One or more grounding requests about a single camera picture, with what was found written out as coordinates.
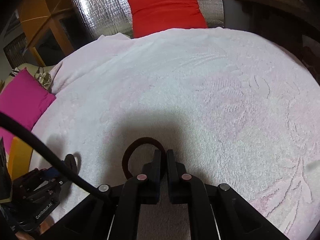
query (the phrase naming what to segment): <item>black metal bracket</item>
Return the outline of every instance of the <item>black metal bracket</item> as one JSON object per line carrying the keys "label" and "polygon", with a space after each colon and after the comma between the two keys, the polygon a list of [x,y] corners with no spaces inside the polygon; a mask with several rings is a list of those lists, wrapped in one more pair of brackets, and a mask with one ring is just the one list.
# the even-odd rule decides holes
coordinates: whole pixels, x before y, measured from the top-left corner
{"label": "black metal bracket", "polygon": [[167,179],[172,204],[188,204],[193,240],[288,240],[228,184],[204,184],[175,162],[167,151]]}
{"label": "black metal bracket", "polygon": [[[125,184],[98,190],[107,196],[104,201],[87,196],[74,209],[36,240],[135,240],[141,204],[157,204],[160,195],[161,165],[167,166],[169,199],[172,204],[188,204],[192,240],[288,240],[276,227],[256,211],[228,184],[217,187],[204,184],[187,173],[168,150],[166,163],[156,150],[151,163],[141,174]],[[0,226],[3,226],[0,212]],[[4,235],[10,228],[4,228]],[[7,239],[16,239],[14,235]]]}
{"label": "black metal bracket", "polygon": [[37,239],[135,239],[140,205],[159,201],[160,170],[161,152],[156,150],[153,161],[145,164],[138,176],[116,187],[98,187],[111,204],[89,195]]}

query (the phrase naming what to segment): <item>black cable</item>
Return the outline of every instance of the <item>black cable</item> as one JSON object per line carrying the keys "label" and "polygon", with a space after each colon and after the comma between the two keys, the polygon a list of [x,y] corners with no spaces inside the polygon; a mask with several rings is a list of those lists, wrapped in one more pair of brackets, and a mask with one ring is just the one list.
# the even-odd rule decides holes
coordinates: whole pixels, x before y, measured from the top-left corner
{"label": "black cable", "polygon": [[91,195],[103,200],[107,204],[111,204],[107,195],[100,192],[97,188],[86,182],[77,174],[72,172],[62,161],[34,134],[24,128],[22,125],[11,119],[4,113],[0,112],[0,127],[11,132],[13,135],[19,137],[25,143],[35,149],[47,162],[56,168],[62,175],[66,176],[71,182],[78,185],[80,188],[89,192]]}
{"label": "black cable", "polygon": [[143,144],[151,144],[153,146],[156,146],[161,151],[161,170],[160,170],[160,179],[163,178],[166,170],[166,153],[165,150],[160,142],[158,142],[156,139],[153,139],[151,137],[142,137],[137,140],[135,140],[132,144],[129,145],[129,147],[125,150],[123,158],[122,158],[122,170],[127,179],[130,179],[133,177],[131,172],[129,171],[129,159],[132,153],[136,148]]}

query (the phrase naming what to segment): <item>textured fabric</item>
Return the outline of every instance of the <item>textured fabric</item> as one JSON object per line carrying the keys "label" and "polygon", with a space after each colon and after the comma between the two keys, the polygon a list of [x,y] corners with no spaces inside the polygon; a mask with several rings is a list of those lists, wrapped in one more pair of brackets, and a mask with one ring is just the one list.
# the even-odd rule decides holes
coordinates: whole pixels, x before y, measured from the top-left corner
{"label": "textured fabric", "polygon": [[[171,29],[130,40],[100,37],[52,70],[57,99],[33,132],[63,159],[80,159],[95,187],[125,182],[121,159],[152,137],[205,183],[226,182],[291,240],[320,219],[320,88],[295,56],[252,33]],[[152,159],[139,147],[137,175]],[[49,165],[34,154],[30,169]],[[170,205],[166,179],[143,205],[138,239],[190,239],[185,205]],[[55,220],[87,194],[64,189]]]}
{"label": "textured fabric", "polygon": [[46,90],[49,89],[51,82],[52,82],[52,78],[50,76],[49,72],[45,72],[45,73],[36,73],[34,75],[34,78],[39,82],[39,84]]}
{"label": "textured fabric", "polygon": [[[29,131],[55,100],[26,69],[21,70],[0,94],[0,112],[7,114]],[[0,137],[9,154],[13,134],[0,128]]]}
{"label": "textured fabric", "polygon": [[135,38],[172,28],[207,28],[197,0],[128,0],[128,3]]}

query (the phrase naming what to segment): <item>screw head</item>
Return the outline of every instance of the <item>screw head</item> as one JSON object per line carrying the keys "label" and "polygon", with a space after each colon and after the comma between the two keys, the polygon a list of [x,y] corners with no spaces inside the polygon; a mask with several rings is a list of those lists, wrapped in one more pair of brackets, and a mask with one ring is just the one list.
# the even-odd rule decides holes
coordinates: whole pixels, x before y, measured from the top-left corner
{"label": "screw head", "polygon": [[147,179],[147,176],[146,176],[146,174],[139,174],[139,175],[137,176],[137,179],[138,179],[138,180],[146,180],[146,179]]}
{"label": "screw head", "polygon": [[221,183],[219,185],[219,187],[223,190],[223,191],[227,191],[230,189],[230,186],[227,183]]}
{"label": "screw head", "polygon": [[98,187],[98,190],[101,192],[106,192],[109,190],[109,186],[107,184],[102,184]]}
{"label": "screw head", "polygon": [[190,174],[188,174],[188,173],[185,173],[185,174],[183,174],[183,175],[181,176],[181,178],[182,178],[183,180],[189,180],[189,179],[192,178],[192,176],[191,176]]}

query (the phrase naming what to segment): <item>wall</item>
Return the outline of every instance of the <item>wall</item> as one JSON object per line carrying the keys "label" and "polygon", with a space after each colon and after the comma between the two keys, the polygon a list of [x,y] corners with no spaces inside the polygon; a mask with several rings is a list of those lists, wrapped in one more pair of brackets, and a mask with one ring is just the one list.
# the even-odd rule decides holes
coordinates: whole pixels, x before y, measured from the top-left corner
{"label": "wall", "polygon": [[8,77],[9,73],[11,72],[12,68],[7,60],[7,57],[4,54],[3,48],[8,45],[12,40],[14,40],[16,37],[18,37],[21,33],[23,33],[23,30],[21,26],[18,26],[13,31],[11,31],[6,37],[4,37],[4,34],[8,28],[9,22],[3,29],[2,33],[0,34],[0,79],[3,81]]}
{"label": "wall", "polygon": [[242,11],[242,4],[236,0],[223,0],[224,27],[249,31],[250,15]]}

